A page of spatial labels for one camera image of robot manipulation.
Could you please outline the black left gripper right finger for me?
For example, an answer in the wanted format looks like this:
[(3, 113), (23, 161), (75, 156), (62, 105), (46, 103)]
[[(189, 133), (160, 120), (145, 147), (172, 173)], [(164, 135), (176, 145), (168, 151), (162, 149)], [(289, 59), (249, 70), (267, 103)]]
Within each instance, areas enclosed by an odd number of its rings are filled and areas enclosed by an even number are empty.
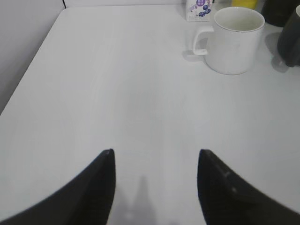
[(208, 225), (298, 225), (299, 213), (257, 190), (211, 150), (199, 152), (197, 190)]

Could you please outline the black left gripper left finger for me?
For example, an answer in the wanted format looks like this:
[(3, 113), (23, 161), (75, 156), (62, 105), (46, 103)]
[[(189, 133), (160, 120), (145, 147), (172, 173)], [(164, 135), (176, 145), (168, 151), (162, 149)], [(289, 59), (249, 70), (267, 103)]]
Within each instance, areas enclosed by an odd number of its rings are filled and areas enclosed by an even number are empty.
[(108, 149), (61, 189), (1, 224), (106, 225), (115, 189), (115, 153)]

